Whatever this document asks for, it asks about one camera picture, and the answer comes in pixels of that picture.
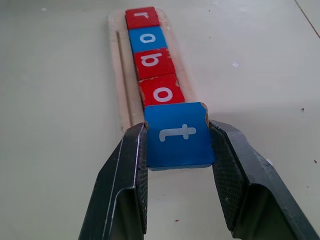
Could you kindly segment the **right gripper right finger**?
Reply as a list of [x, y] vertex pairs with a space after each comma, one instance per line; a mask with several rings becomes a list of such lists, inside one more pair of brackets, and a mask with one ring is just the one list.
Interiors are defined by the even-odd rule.
[[209, 122], [212, 165], [227, 229], [240, 240], [320, 237], [276, 169], [230, 124]]

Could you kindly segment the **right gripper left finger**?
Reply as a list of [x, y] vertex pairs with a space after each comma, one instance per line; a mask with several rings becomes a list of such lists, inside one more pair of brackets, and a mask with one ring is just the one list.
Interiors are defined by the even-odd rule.
[[147, 129], [128, 128], [98, 173], [80, 240], [142, 240], [147, 232]]

